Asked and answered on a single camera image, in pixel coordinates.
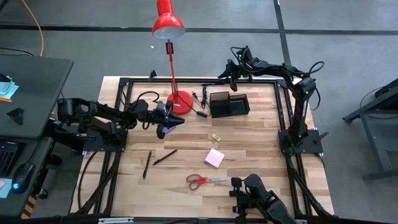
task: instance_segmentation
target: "pencil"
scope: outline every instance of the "pencil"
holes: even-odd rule
[[[170,152],[169,154],[167,154],[165,157],[156,160],[156,161],[154,162],[153,166],[156,165],[156,164],[158,164],[158,163],[160,163],[160,162],[162,162],[164,159],[168,158],[169,156],[171,156],[172,154],[174,154],[174,153],[177,152],[177,151],[178,151],[178,150],[176,149],[176,150]]]
[[[142,175],[142,178],[145,180],[145,177],[147,177],[147,171],[148,171],[148,165],[149,165],[149,161],[150,161],[150,156],[152,155],[152,150],[151,151],[149,151],[149,154],[148,154],[148,159],[147,159],[147,164],[145,165],[145,170],[144,170],[144,173],[143,173],[143,175]]]
[[[0,97],[0,101],[12,103],[13,101],[4,97]]]

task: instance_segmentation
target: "lamp shade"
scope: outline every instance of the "lamp shade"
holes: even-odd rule
[[[172,39],[185,33],[185,26],[174,15],[171,0],[158,0],[157,12],[159,17],[155,21],[152,35],[157,39]]]

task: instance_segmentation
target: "lamp base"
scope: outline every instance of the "lamp base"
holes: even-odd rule
[[[178,96],[173,93],[169,95],[167,101],[173,101],[173,112],[177,115],[184,115],[191,111],[193,105],[192,96],[186,91],[177,91]]]

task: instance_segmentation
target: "wooden table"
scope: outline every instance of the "wooden table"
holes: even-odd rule
[[[116,99],[120,77],[104,77],[99,102],[113,107]],[[196,83],[180,83],[180,90],[194,91],[201,99],[202,87]],[[160,100],[166,102],[171,92],[169,83],[135,83],[132,97],[147,90],[160,94]],[[127,148],[122,153],[118,180],[114,194],[112,216],[114,217],[213,217],[234,218],[231,207],[236,205],[236,199],[228,197],[232,189],[231,177],[245,178],[249,174],[261,177],[267,190],[273,190],[286,204],[290,214],[293,214],[290,197],[289,180],[285,159],[279,149],[277,132],[280,129],[273,85],[269,84],[239,84],[238,92],[233,93],[229,85],[209,86],[211,92],[229,91],[231,94],[246,93],[250,104],[250,113],[245,116],[212,119],[202,118],[193,111],[184,115],[185,124],[177,126],[165,139],[156,137],[156,126],[147,131],[141,124],[129,131]],[[149,108],[155,107],[152,100],[155,96],[145,95]],[[287,115],[285,100],[281,91],[284,114]],[[193,107],[201,110],[200,104],[194,101]],[[307,114],[308,128],[313,127],[310,110]],[[213,142],[211,135],[221,137],[220,142]],[[204,163],[209,150],[217,149],[225,154],[219,169]],[[178,152],[152,166],[174,149]],[[149,151],[152,150],[151,165],[147,177],[142,179],[142,173]],[[84,203],[98,185],[104,153],[97,153],[84,176],[81,188],[81,199]],[[303,164],[307,184],[314,196],[333,213],[325,171],[319,158],[303,154]],[[88,156],[85,157],[83,169]],[[188,189],[185,178],[190,174],[200,174],[205,177],[227,178],[227,182],[206,184],[196,191]],[[302,193],[298,189],[300,208],[304,210]],[[107,198],[107,189],[103,197],[103,207]],[[77,210],[77,193],[75,192],[72,210]],[[261,217],[256,210],[248,217]]]

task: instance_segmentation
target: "computer mouse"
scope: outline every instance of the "computer mouse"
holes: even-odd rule
[[[32,178],[33,164],[28,162],[21,164],[14,173],[12,177],[12,187],[11,190],[15,194],[22,194],[26,191],[30,184],[30,178]]]

